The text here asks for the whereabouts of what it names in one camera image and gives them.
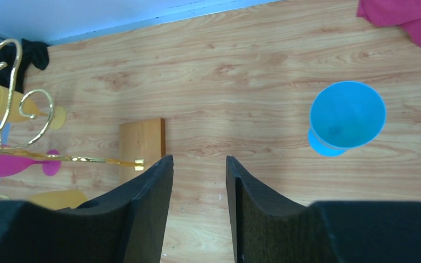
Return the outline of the teal wine glass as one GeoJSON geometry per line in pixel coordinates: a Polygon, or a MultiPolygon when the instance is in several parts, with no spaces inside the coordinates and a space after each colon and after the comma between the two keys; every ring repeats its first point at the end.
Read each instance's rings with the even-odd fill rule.
{"type": "Polygon", "coordinates": [[[385,102],[375,89],[357,81],[337,82],[312,102],[307,139],[318,154],[340,156],[374,140],[386,117],[385,102]]]}

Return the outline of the pink wine glass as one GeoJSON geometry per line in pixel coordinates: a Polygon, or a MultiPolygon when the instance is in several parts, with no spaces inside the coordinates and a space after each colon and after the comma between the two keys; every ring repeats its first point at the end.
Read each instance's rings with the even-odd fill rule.
{"type": "Polygon", "coordinates": [[[46,176],[55,175],[61,167],[61,161],[42,161],[0,154],[0,178],[20,173],[34,164],[41,164],[42,172],[46,176]]]}

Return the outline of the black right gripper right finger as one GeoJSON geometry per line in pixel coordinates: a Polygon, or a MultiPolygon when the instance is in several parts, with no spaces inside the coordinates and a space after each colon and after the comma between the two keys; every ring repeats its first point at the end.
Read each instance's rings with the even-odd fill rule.
{"type": "Polygon", "coordinates": [[[226,158],[236,262],[421,262],[421,202],[303,206],[226,158]]]}

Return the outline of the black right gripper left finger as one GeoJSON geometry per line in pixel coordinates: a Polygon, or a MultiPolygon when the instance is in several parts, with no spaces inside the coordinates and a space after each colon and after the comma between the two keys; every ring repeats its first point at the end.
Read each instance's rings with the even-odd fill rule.
{"type": "Polygon", "coordinates": [[[159,262],[173,176],[168,155],[77,208],[0,201],[0,262],[159,262]]]}

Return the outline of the yellow wine glass taken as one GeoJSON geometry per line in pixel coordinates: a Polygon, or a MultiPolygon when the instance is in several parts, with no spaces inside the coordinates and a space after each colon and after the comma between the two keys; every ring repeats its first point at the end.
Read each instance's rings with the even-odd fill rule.
{"type": "MultiPolygon", "coordinates": [[[[7,109],[9,89],[0,85],[0,121],[3,119],[5,111],[7,109]]],[[[30,118],[24,117],[19,112],[19,103],[23,99],[24,95],[20,92],[13,91],[12,102],[10,106],[10,114],[8,122],[17,123],[29,121],[30,118]]],[[[37,117],[48,117],[47,113],[42,112],[36,103],[28,98],[23,104],[24,113],[29,115],[36,115],[37,117]]],[[[52,130],[60,129],[65,123],[66,111],[61,106],[55,106],[54,115],[52,122],[49,126],[52,130]]]]}

